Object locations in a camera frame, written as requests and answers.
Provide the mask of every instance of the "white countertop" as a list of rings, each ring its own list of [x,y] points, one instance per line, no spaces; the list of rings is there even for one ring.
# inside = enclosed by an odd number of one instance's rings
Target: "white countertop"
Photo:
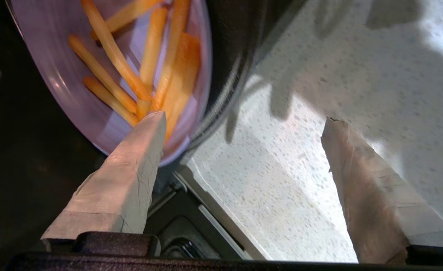
[[[266,259],[356,262],[320,143],[326,116],[353,125],[443,217],[443,1],[308,1],[238,117],[189,161]]]

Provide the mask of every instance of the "speckled countertop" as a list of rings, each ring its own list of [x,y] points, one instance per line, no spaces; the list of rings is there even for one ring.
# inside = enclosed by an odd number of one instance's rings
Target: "speckled countertop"
[[[443,1],[308,1],[189,161],[267,259],[356,261],[320,144],[326,116],[443,217]]]

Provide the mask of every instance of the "purple bowl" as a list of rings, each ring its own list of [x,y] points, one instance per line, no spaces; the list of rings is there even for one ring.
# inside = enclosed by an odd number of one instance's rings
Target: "purple bowl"
[[[132,0],[95,0],[101,15],[108,18]],[[92,30],[79,1],[16,0],[11,2],[27,48],[47,87],[72,123],[94,146],[109,155],[125,138],[131,127],[117,113],[97,99],[82,84],[92,75],[68,44],[68,36],[77,34],[84,46],[96,57],[113,79],[135,97],[126,81],[118,74],[104,53],[89,36]],[[127,27],[116,42],[135,72],[139,71],[149,13]],[[163,47],[156,69],[154,86],[158,84],[165,58],[172,10],[168,14]],[[201,41],[201,68],[194,93],[189,99],[171,139],[163,147],[160,166],[178,158],[190,143],[205,112],[211,84],[212,45],[208,10],[204,0],[192,0],[187,32]]]

